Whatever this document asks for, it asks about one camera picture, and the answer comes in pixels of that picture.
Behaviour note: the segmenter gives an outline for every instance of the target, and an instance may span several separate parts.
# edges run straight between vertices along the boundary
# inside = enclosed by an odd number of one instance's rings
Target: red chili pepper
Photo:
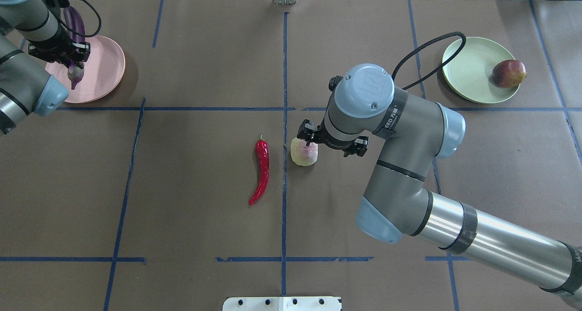
[[[258,179],[256,185],[256,190],[251,199],[249,199],[249,205],[253,205],[256,200],[258,200],[262,194],[265,192],[267,183],[269,182],[269,146],[266,141],[262,139],[262,135],[256,141],[255,144],[256,157],[258,158],[258,166],[261,172],[261,176]]]

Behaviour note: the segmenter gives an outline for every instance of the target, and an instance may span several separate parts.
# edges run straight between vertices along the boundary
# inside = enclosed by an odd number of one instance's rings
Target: apple
[[[295,137],[291,141],[291,160],[298,166],[311,166],[317,161],[317,144]]]
[[[526,66],[519,60],[505,60],[493,68],[493,83],[504,89],[521,84],[526,77]]]

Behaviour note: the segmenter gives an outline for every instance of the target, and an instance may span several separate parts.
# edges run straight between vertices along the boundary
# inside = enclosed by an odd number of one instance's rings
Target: pink plate
[[[86,38],[91,44],[91,54],[85,62],[85,74],[74,90],[67,77],[67,67],[61,64],[46,64],[46,72],[69,89],[68,103],[86,103],[99,100],[109,94],[121,81],[125,71],[125,55],[121,47],[104,36]]]

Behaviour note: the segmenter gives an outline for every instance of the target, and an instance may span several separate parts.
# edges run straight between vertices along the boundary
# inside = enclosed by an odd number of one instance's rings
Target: green plate
[[[442,56],[447,60],[461,44],[454,41]],[[442,69],[447,83],[457,94],[469,101],[493,104],[507,101],[515,95],[519,86],[503,89],[493,84],[493,68],[501,61],[515,60],[503,46],[482,37],[467,37],[461,52]]]

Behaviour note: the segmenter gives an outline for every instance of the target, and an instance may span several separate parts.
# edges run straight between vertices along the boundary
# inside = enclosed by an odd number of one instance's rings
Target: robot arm
[[[59,9],[58,2],[50,6]],[[0,27],[17,29],[30,42],[29,53],[41,60],[72,62],[82,69],[89,57],[89,43],[73,42],[42,0],[0,0]],[[50,114],[68,95],[56,78],[0,35],[0,135],[31,112]]]
[[[384,69],[363,64],[330,81],[322,123],[305,120],[297,135],[348,154],[363,154],[364,130],[386,140],[370,177],[358,227],[397,243],[418,236],[558,294],[582,310],[582,253],[471,206],[422,188],[434,157],[451,156],[464,137],[463,116],[394,86]]]

